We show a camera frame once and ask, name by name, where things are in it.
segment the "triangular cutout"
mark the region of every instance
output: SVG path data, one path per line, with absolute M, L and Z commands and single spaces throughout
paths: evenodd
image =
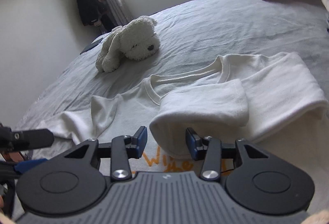
M 79 149 L 76 149 L 72 153 L 69 153 L 67 156 L 65 156 L 65 158 L 82 159 L 85 156 L 88 147 L 89 145 L 83 145 Z
M 249 158 L 252 158 L 252 159 L 268 158 L 268 156 L 261 153 L 260 151 L 258 151 L 257 149 L 255 149 L 254 147 L 252 147 L 250 145 L 245 145 L 244 147 L 247 151 Z

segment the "bed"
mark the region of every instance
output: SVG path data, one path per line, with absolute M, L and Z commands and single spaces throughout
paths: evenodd
M 77 57 L 15 128 L 36 128 L 62 111 L 88 108 L 92 95 L 111 98 L 151 74 L 197 70 L 217 55 L 229 53 L 270 56 L 295 51 L 329 97 L 329 34 L 321 0 L 193 0 L 153 17 L 161 41 L 155 55 L 141 62 L 124 59 L 113 73 L 98 73 L 95 61 L 100 43 Z M 33 157 L 51 158 L 72 145 L 57 138 L 50 149 L 35 150 Z M 322 205 L 311 204 L 310 212 L 325 205 L 328 198 Z

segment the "bed sheet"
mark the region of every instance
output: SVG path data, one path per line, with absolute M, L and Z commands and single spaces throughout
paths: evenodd
M 170 75 L 209 65 L 217 55 L 297 52 L 329 97 L 329 34 L 321 0 L 194 0 L 153 15 L 160 50 L 146 60 L 121 61 L 98 73 L 102 43 L 77 57 L 29 108 L 16 129 L 36 128 L 62 111 L 90 106 L 92 95 L 114 97 L 151 74 Z M 70 148 L 57 138 L 33 157 L 50 158 Z

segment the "white t-shirt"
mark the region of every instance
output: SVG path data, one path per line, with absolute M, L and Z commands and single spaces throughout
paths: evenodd
M 298 147 L 288 149 L 274 140 L 271 144 L 264 143 L 265 148 L 306 170 L 320 186 L 324 178 L 329 180 L 329 175 L 321 167 L 323 177 L 317 177 L 319 170 L 315 169 L 314 160 L 319 160 L 319 156 L 311 156 L 312 161 L 304 162 L 305 153 L 310 151 L 300 153 L 298 148 L 305 145 L 294 140 L 298 136 L 311 137 L 312 133 L 322 142 L 326 140 L 328 134 L 323 133 L 321 125 L 327 125 L 324 116 L 327 105 L 322 90 L 296 53 L 272 57 L 230 54 L 218 56 L 211 65 L 197 71 L 151 75 L 112 99 L 93 96 L 90 109 L 60 113 L 42 121 L 39 128 L 49 128 L 55 136 L 71 138 L 76 144 L 89 138 L 105 143 L 119 135 L 133 135 L 141 125 L 148 127 L 153 120 L 155 124 L 151 128 L 156 140 L 176 158 L 189 158 L 184 142 L 185 127 L 193 127 L 195 123 L 200 136 L 217 136 L 224 142 L 241 137 L 259 141 L 279 131 L 272 137 Z M 156 140 L 148 129 L 143 157 L 129 160 L 132 171 L 200 169 L 202 162 L 173 159 L 160 149 Z M 100 171 L 108 175 L 109 167 L 110 160 L 104 159 Z

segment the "gray bed sheet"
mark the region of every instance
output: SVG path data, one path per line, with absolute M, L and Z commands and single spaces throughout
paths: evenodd
M 123 59 L 113 73 L 98 73 L 95 61 L 101 43 L 65 69 L 16 129 L 36 128 L 62 111 L 88 108 L 92 95 L 114 97 L 151 74 L 200 69 L 218 54 L 295 51 L 329 96 L 329 34 L 321 0 L 194 0 L 153 17 L 161 41 L 155 55 L 140 62 Z M 51 149 L 34 151 L 34 158 L 50 158 L 71 146 L 71 141 L 56 139 Z

